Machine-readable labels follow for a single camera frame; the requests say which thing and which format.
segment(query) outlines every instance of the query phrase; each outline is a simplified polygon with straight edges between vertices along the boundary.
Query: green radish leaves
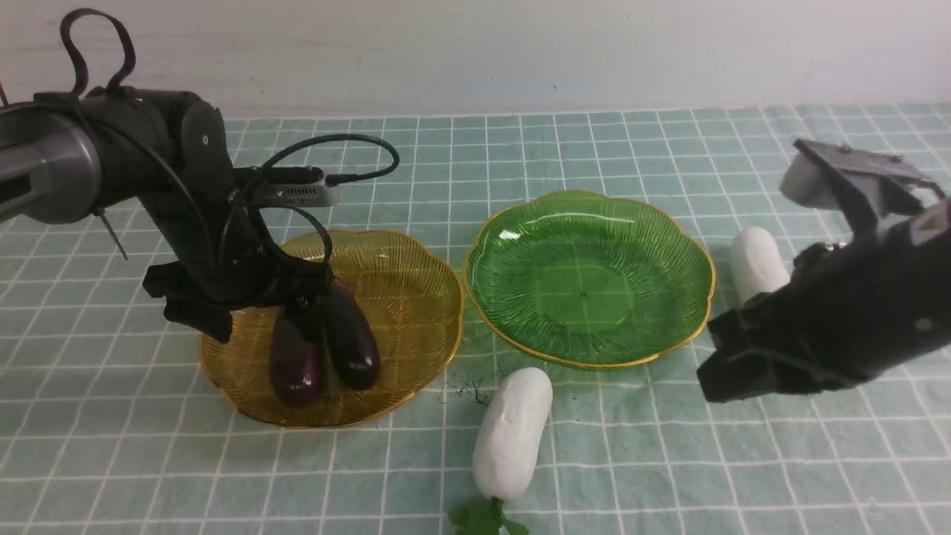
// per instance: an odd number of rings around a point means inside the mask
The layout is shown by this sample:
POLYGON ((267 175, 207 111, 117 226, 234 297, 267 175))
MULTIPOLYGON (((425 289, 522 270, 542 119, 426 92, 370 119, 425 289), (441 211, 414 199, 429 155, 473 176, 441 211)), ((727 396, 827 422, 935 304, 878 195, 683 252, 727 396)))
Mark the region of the green radish leaves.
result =
POLYGON ((529 535, 529 528, 519 524, 518 522, 503 520, 502 525, 504 525, 505 529, 508 530, 509 535, 529 535))
POLYGON ((456 535, 500 535, 503 526, 509 535, 529 535, 527 527, 505 518, 497 498, 488 506, 481 501, 457 505, 449 511, 449 521, 459 528, 456 535))

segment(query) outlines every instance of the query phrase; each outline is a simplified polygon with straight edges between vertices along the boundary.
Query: gold plate rim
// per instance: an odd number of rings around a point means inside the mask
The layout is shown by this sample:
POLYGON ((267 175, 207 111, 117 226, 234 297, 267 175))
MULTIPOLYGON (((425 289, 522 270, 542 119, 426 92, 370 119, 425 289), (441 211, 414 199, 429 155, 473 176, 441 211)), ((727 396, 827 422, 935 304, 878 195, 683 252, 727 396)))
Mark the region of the gold plate rim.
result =
POLYGON ((713 311, 713 294, 716 291, 716 267, 713 264, 713 258, 709 255, 709 252, 707 252, 707 250, 700 244, 700 242, 693 239, 689 234, 684 232, 684 228, 681 227, 680 224, 677 223, 677 220, 674 219, 670 214, 644 201, 639 201, 637 199, 627 199, 624 197, 609 197, 608 195, 599 193, 597 191, 587 191, 584 189, 562 189, 560 191, 553 191, 551 193, 546 193, 532 201, 527 201, 525 203, 512 205, 510 207, 504 208, 500 210, 499 212, 493 214, 492 217, 490 217, 479 229, 478 233, 475 235, 475 242, 473 243, 473 246, 469 248, 468 252, 466 252, 466 256, 462 261, 462 277, 461 278, 462 278, 462 285, 465 286, 465 289, 466 289, 466 295, 469 297, 469 300, 472 301, 473 305, 475 306, 475 310, 478 311, 478 315, 482 318, 482 321, 485 322, 487 326, 489 326, 489 329, 491 329, 492 332, 497 334, 500 338, 505 340, 507 343, 511 344, 516 349, 522 352, 525 352, 529 355, 532 355, 533 357, 537 357, 539 359, 542 359, 548 362, 553 362, 560 365, 564 365, 564 366, 577 367, 577 368, 583 368, 583 369, 618 369, 618 368, 624 368, 624 367, 640 366, 650 361, 656 360, 661 355, 672 353, 673 351, 676 351, 677 349, 689 344, 694 338, 699 336, 700 333, 703 332, 704 328, 707 326, 707 321, 709 320, 710 314, 713 311), (667 349, 658 351, 656 353, 653 353, 652 355, 648 355, 646 357, 642 357, 633 361, 627 361, 623 363, 591 364, 591 363, 582 363, 578 361, 573 361, 571 359, 565 359, 562 357, 557 357, 555 355, 550 355, 548 353, 543 353, 536 349, 532 349, 531 347, 527 347, 519 343, 518 341, 512 339, 511 337, 503 333, 498 327, 495 326, 495 324, 486 315, 485 310, 482 309, 482 304, 480 304, 479 301, 476 299, 475 292, 473 291, 472 286, 469 284, 470 257, 472 256, 473 252, 476 250, 479 243, 481 242, 482 236, 485 233, 486 228, 488 228, 488 226, 492 223, 492 221, 495 220, 495 218, 497 218, 498 216, 502 215, 503 213, 509 210, 513 210, 516 208, 524 208, 528 205, 538 203, 539 201, 542 201, 543 199, 548 199, 550 197, 554 197, 558 195, 564 195, 565 193, 585 193, 591 196, 599 197, 601 202, 636 204, 636 205, 640 205, 640 206, 652 209, 654 211, 657 211, 661 215, 669 219, 670 222, 673 223, 674 226, 677 228, 677 230, 680 232, 680 234, 684 236, 685 238, 687 238, 688 240, 690 240, 690 242, 693 243, 693 246, 699 249, 700 252, 703 253, 704 258, 707 259, 707 264, 709 265, 709 268, 710 268, 710 284, 709 284, 709 290, 707 293, 707 311, 704 314, 703 321, 700 322, 700 326, 695 331, 693 331, 690 335, 688 335, 683 341, 671 347, 668 347, 667 349))
MULTIPOLYGON (((422 249, 423 251, 425 251, 426 254, 429 255, 429 257, 430 257, 432 260, 436 261, 437 266, 439 266, 440 268, 445 268, 445 269, 448 270, 448 272, 452 273, 453 279, 456 281, 456 291, 458 292, 458 296, 459 296, 459 311, 458 311, 458 315, 455 317, 455 318, 456 318, 456 324, 458 325, 458 329, 456 330, 456 342, 453 344, 452 350, 449 351, 449 356, 443 361, 443 363, 439 366, 439 368, 438 368, 438 370, 437 370, 436 377, 439 377, 440 375, 442 375, 442 373, 446 370, 447 367, 449 367, 449 364, 453 362, 453 359, 455 359, 456 355, 458 354, 459 346, 461 346, 461 344, 462 344, 462 330, 463 330, 463 327, 464 327, 464 325, 465 325, 464 315, 465 315, 466 292, 465 292, 465 290, 463 289, 462 281, 459 280, 459 276, 458 276, 458 274, 456 273, 456 270, 453 269, 453 267, 452 267, 448 262, 442 260, 441 258, 439 258, 438 256, 436 256, 435 254, 433 254, 433 252, 432 252, 431 250, 429 250, 429 248, 427 248, 426 246, 424 246, 419 240, 417 240, 417 239, 414 238, 413 236, 411 236, 411 235, 409 235, 409 234, 406 234, 406 233, 403 233, 403 232, 397 232, 397 231, 395 231, 395 230, 388 230, 388 229, 348 230, 348 229, 343 229, 343 228, 330 228, 330 229, 328 229, 328 230, 333 231, 333 232, 335 232, 335 233, 339 233, 339 234, 352 234, 352 235, 372 234, 372 233, 376 233, 376 234, 393 234, 393 235, 399 236, 399 237, 401 237, 401 238, 408 239, 408 240, 409 240, 413 245, 415 245, 417 248, 420 248, 420 249, 422 249)), ((284 245, 281 246, 281 248, 286 248, 286 247, 288 247, 288 246, 290 246, 290 245, 293 245, 294 242, 296 242, 296 241, 298 241, 298 240, 301 240, 301 239, 303 239, 304 237, 311 236, 311 235, 314 235, 314 234, 317 234, 317 233, 316 233, 316 232, 307 232, 307 233, 304 233, 304 234, 302 234, 302 235, 300 235, 300 236, 296 236, 296 237, 294 237, 294 238, 291 238, 290 240, 288 240, 287 242, 285 242, 284 245)), ((306 426, 306 425, 283 425, 283 424, 276 424, 276 423, 274 423, 274 422, 267 422, 267 421, 265 421, 265 420, 260 420, 260 419, 258 419, 258 418, 255 418, 255 417, 253 417, 253 416, 247 414, 246 412, 244 412, 244 411, 234 402, 234 400, 231 399, 231 396, 228 395, 227 391, 225 391, 225 389, 224 389, 222 386, 219 386, 217 383, 215 383, 214 380, 211 378, 211 374, 208 373, 208 367, 207 367, 207 364, 205 363, 205 359, 206 359, 207 357, 206 357, 206 355, 205 355, 206 349, 204 348, 204 341, 207 340, 207 339, 210 339, 210 337, 209 337, 207 334, 204 334, 204 333, 202 333, 202 335, 199 336, 199 338, 198 338, 198 355, 199 355, 198 361, 199 361, 199 365, 200 365, 201 368, 202 368, 202 372, 204 373, 204 376, 208 378, 208 381, 210 381, 211 384, 214 385, 216 389, 218 389, 219 393, 225 398, 225 400, 228 402, 228 404, 231 405, 231 406, 235 409, 235 411, 241 413, 242 415, 244 415, 244 416, 247 417, 247 418, 250 418, 251 420, 254 420, 255 422, 260 422, 260 423, 266 424, 266 425, 268 425, 268 426, 274 426, 274 427, 280 427, 280 428, 298 428, 298 429, 303 429, 303 428, 327 429, 327 428, 343 428, 343 427, 359 426, 359 425, 365 424, 365 423, 367 423, 367 422, 369 422, 369 421, 376 420, 376 419, 378 419, 378 418, 381 418, 381 417, 383 417, 383 416, 386 416, 387 414, 389 414, 389 413, 393 412, 394 410, 400 408, 401 406, 405 405, 407 402, 409 402, 411 399, 413 399, 413 397, 416 396, 416 395, 419 393, 420 390, 423 390, 424 388, 426 388, 426 386, 422 386, 422 387, 419 388, 418 390, 415 390, 415 391, 413 391, 413 392, 410 392, 409 394, 406 395, 406 397, 401 398, 400 400, 398 400, 398 401, 396 401, 396 402, 393 402, 393 403, 390 404, 389 406, 386 406, 386 407, 384 407, 383 409, 381 409, 381 410, 379 410, 379 411, 377 411, 377 412, 375 412, 375 413, 373 413, 373 414, 369 414, 369 415, 365 416, 364 418, 362 418, 362 419, 360 419, 360 420, 356 420, 356 421, 354 421, 354 422, 349 422, 349 423, 346 423, 346 424, 336 424, 336 425, 328 425, 328 426, 306 426)))

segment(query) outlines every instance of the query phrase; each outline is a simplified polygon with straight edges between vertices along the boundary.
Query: green grid tablecloth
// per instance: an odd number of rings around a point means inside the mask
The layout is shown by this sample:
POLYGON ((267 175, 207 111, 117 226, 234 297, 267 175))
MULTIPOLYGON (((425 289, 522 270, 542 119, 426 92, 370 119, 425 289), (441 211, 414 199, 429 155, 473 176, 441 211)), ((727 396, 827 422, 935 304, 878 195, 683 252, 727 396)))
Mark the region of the green grid tablecloth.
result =
MULTIPOLYGON (((715 310, 736 303, 728 244, 746 226, 789 261, 845 236, 836 214, 778 192, 797 136, 905 154, 948 188, 951 105, 679 109, 563 115, 228 121, 238 165, 318 132, 381 135, 404 165, 316 210, 338 228, 392 228, 460 267, 490 214, 563 189, 646 200, 717 262, 715 310)), ((377 149, 310 149, 290 164, 357 172, 377 149)), ((275 237, 310 230, 266 214, 275 237)), ((236 415, 196 363, 196 335, 138 286, 172 260, 134 203, 98 222, 0 227, 0 535, 440 535, 477 495, 476 401, 514 369, 555 384, 528 494, 507 510, 535 534, 951 533, 951 361, 813 397, 707 405, 706 333, 645 367, 541 365, 468 308, 447 371, 407 406, 342 430, 236 415)))

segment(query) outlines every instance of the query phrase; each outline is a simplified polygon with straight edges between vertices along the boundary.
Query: yellow plate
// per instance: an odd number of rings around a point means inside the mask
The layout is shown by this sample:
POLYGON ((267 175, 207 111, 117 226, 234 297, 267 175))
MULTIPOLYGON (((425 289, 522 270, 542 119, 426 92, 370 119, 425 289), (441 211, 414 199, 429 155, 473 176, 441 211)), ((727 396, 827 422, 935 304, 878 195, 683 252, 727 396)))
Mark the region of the yellow plate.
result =
MULTIPOLYGON (((311 406, 293 408, 274 396, 268 374, 276 308, 234 312, 228 344, 203 336, 204 372, 224 397, 245 415, 278 426, 350 426, 402 405, 449 364, 462 340, 462 286, 445 262, 420 242, 398 232, 330 230, 330 265, 357 298, 377 338, 380 376, 357 392, 342 384, 323 363, 324 388, 311 406)), ((317 233, 283 246, 289 254, 321 258, 317 233)))

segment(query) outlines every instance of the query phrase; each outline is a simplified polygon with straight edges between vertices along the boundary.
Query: black cable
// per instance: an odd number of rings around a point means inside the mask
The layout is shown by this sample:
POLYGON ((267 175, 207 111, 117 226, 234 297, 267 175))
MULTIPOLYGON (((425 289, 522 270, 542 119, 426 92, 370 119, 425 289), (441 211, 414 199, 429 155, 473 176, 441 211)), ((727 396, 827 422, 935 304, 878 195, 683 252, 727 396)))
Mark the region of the black cable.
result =
POLYGON ((355 133, 339 133, 339 134, 328 134, 321 135, 317 137, 312 137, 310 139, 305 139, 299 141, 294 145, 291 145, 285 149, 282 149, 277 154, 271 156, 264 162, 258 171, 251 176, 251 178, 242 184, 241 189, 238 190, 238 193, 235 195, 234 199, 231 202, 231 210, 228 211, 228 217, 224 220, 224 225, 222 226, 222 234, 219 238, 218 243, 218 261, 223 262, 224 255, 224 243, 227 239, 228 231, 231 229, 231 222, 234 221, 234 218, 237 216, 238 211, 245 206, 244 201, 248 196, 254 192, 254 190, 264 181, 265 174, 273 168, 280 160, 283 160, 287 156, 297 152, 301 149, 306 149, 308 147, 313 147, 315 145, 322 145, 325 143, 333 143, 335 141, 361 141, 364 143, 369 143, 371 145, 376 145, 385 149, 393 157, 393 162, 386 168, 378 169, 373 172, 363 173, 363 174, 334 174, 328 175, 324 178, 324 184, 329 187, 336 186, 338 184, 346 184, 348 182, 357 182, 358 180, 368 180, 371 178, 377 178, 385 174, 393 172, 399 165, 399 153, 396 148, 390 145, 385 140, 382 140, 376 136, 364 135, 364 134, 355 134, 355 133))
POLYGON ((163 171, 165 176, 172 182, 175 188, 182 194, 184 201, 188 204, 188 209, 191 211, 192 217, 195 219, 195 224, 198 225, 199 234, 202 237, 204 242, 204 256, 205 260, 208 262, 210 267, 215 267, 217 265, 215 259, 215 249, 214 249, 214 240, 211 238, 211 230, 208 227, 208 222, 204 219, 202 211, 198 208, 198 203, 195 202, 195 197, 192 196, 191 191, 188 190, 188 186, 182 182, 182 178, 175 172, 175 170, 165 161, 165 159, 155 150, 149 146, 143 144, 139 140, 135 139, 134 136, 128 132, 122 130, 117 125, 99 117, 90 116, 94 123, 98 123, 107 129, 114 131, 120 136, 126 138, 130 144, 136 149, 141 150, 145 153, 153 162, 155 162, 163 171))
POLYGON ((330 255, 334 252, 334 242, 330 239, 330 232, 327 232, 327 229, 320 224, 320 221, 307 210, 298 207, 288 207, 285 205, 269 205, 269 204, 253 204, 250 205, 251 208, 287 208, 289 210, 294 210, 301 215, 304 219, 307 220, 307 223, 317 231, 317 234, 320 235, 320 240, 323 242, 323 262, 326 264, 330 262, 330 255))
MULTIPOLYGON (((86 120, 86 115, 83 113, 83 109, 79 107, 79 98, 76 95, 69 94, 63 95, 56 99, 58 102, 64 104, 72 114, 79 119, 80 126, 83 128, 83 131, 86 133, 86 136, 89 138, 89 141, 92 142, 92 148, 96 151, 96 154, 102 154, 103 150, 99 145, 99 138, 96 136, 92 130, 92 126, 89 124, 89 121, 86 120)), ((103 175, 108 175, 108 166, 107 162, 103 159, 99 159, 99 166, 102 168, 101 172, 103 175)), ((122 253, 122 257, 125 260, 128 260, 128 255, 126 254, 126 248, 122 247, 122 242, 119 241, 119 236, 116 234, 115 229, 112 228, 112 225, 109 223, 109 220, 106 218, 106 211, 102 207, 92 207, 92 215, 98 217, 102 220, 103 225, 106 227, 109 236, 112 238, 112 241, 116 243, 116 247, 119 248, 119 252, 122 253)))
POLYGON ((72 30, 72 25, 77 20, 88 15, 100 16, 111 22, 112 26, 116 29, 116 33, 119 34, 119 41, 122 42, 125 59, 123 60, 122 67, 109 79, 106 90, 118 90, 123 80, 135 70, 135 47, 132 46, 132 38, 129 37, 128 30, 126 30, 126 27, 123 26, 119 19, 110 14, 90 8, 80 8, 70 11, 63 17, 63 21, 60 23, 60 39, 63 41, 63 47, 66 49, 67 54, 69 54, 69 60, 72 61, 73 72, 76 74, 76 83, 73 84, 72 90, 69 93, 77 97, 86 90, 86 85, 89 82, 89 71, 86 66, 86 59, 83 58, 82 52, 73 44, 72 36, 69 34, 69 31, 72 30))

